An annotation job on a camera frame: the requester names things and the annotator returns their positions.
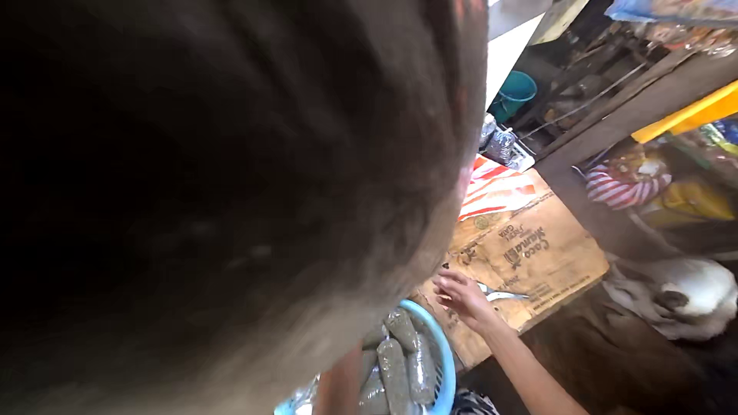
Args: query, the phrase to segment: plastic bag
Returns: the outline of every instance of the plastic bag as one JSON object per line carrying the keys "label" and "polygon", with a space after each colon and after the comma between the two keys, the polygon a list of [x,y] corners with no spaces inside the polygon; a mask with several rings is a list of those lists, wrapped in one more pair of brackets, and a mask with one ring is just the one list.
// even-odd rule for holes
{"label": "plastic bag", "polygon": [[407,380],[405,357],[402,355],[400,343],[395,339],[385,340],[376,349],[376,353],[379,356],[379,368],[390,413],[392,415],[413,414],[415,406],[410,400],[410,384]]}
{"label": "plastic bag", "polygon": [[492,114],[484,114],[484,124],[482,124],[482,134],[479,137],[479,151],[484,151],[492,137],[494,130],[497,128],[497,121],[494,120]]}
{"label": "plastic bag", "polygon": [[390,413],[390,407],[387,404],[387,393],[379,374],[379,367],[374,366],[359,392],[359,415],[386,415],[388,413]]}
{"label": "plastic bag", "polygon": [[362,354],[362,373],[359,374],[359,381],[365,382],[371,373],[372,368],[376,365],[376,351],[364,350]]}
{"label": "plastic bag", "polygon": [[377,346],[390,336],[390,332],[383,323],[379,323],[364,336],[362,348],[376,349]]}
{"label": "plastic bag", "polygon": [[512,147],[516,139],[512,128],[505,131],[496,129],[487,143],[486,156],[501,165],[507,165],[512,158]]}
{"label": "plastic bag", "polygon": [[614,20],[672,21],[703,26],[718,21],[738,25],[738,0],[615,0],[605,10]]}
{"label": "plastic bag", "polygon": [[384,324],[405,350],[411,353],[418,351],[418,333],[405,310],[392,310],[384,319]]}
{"label": "plastic bag", "polygon": [[418,351],[407,355],[410,397],[421,405],[433,403],[435,389],[435,364],[430,356],[428,339],[418,335]]}

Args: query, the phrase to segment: wrapped food package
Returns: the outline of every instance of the wrapped food package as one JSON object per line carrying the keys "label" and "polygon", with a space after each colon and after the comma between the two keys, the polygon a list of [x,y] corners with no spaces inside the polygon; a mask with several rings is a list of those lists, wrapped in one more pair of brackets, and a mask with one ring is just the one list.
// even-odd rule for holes
{"label": "wrapped food package", "polygon": [[435,389],[435,364],[430,356],[428,339],[418,335],[418,351],[407,355],[410,397],[421,405],[433,403]]}
{"label": "wrapped food package", "polygon": [[379,366],[374,366],[359,392],[359,415],[387,415],[388,413],[390,413],[390,407],[387,404],[387,395],[379,374]]}
{"label": "wrapped food package", "polygon": [[418,351],[418,333],[405,310],[392,310],[384,319],[384,324],[405,350],[410,353]]}
{"label": "wrapped food package", "polygon": [[359,374],[359,381],[364,383],[371,373],[371,369],[376,365],[376,351],[364,350],[362,353],[362,372]]}
{"label": "wrapped food package", "polygon": [[364,336],[362,348],[376,349],[377,346],[390,336],[389,330],[383,323],[379,323]]}
{"label": "wrapped food package", "polygon": [[379,357],[379,368],[387,395],[387,404],[390,407],[390,415],[413,414],[415,405],[410,400],[405,357],[402,355],[400,343],[395,339],[387,339],[379,345],[376,353]]}

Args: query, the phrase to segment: wooden beam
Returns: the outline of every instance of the wooden beam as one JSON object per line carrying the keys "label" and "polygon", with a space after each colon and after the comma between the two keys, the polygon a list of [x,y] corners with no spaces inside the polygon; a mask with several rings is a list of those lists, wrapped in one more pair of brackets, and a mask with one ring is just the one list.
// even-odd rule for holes
{"label": "wooden beam", "polygon": [[686,49],[680,49],[669,53],[654,66],[652,66],[651,69],[647,70],[646,73],[628,83],[617,95],[610,98],[610,100],[607,101],[605,105],[593,110],[591,113],[589,113],[588,116],[586,116],[582,121],[579,121],[569,131],[556,138],[553,143],[545,146],[538,153],[538,155],[536,155],[536,158],[540,160],[558,150],[564,144],[569,143],[581,133],[585,132],[589,127],[595,125],[597,122],[615,111],[628,100],[636,96],[639,92],[643,91],[648,85],[651,85],[658,79],[662,78],[664,75],[672,72],[674,68],[682,64],[693,54],[694,51]]}
{"label": "wooden beam", "polygon": [[738,79],[738,53],[724,58],[695,55],[610,115],[536,164],[545,177],[569,169],[651,123]]}

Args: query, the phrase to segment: striped fabric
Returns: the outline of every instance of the striped fabric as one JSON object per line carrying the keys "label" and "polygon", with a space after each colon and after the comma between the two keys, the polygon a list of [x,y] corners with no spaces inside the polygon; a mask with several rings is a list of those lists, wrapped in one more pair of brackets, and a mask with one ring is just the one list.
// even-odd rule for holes
{"label": "striped fabric", "polygon": [[459,220],[484,213],[520,209],[535,197],[536,191],[530,177],[477,154]]}
{"label": "striped fabric", "polygon": [[644,182],[619,182],[610,176],[604,165],[597,165],[585,177],[587,198],[592,202],[606,203],[613,210],[642,205],[672,182],[671,174],[662,174]]}

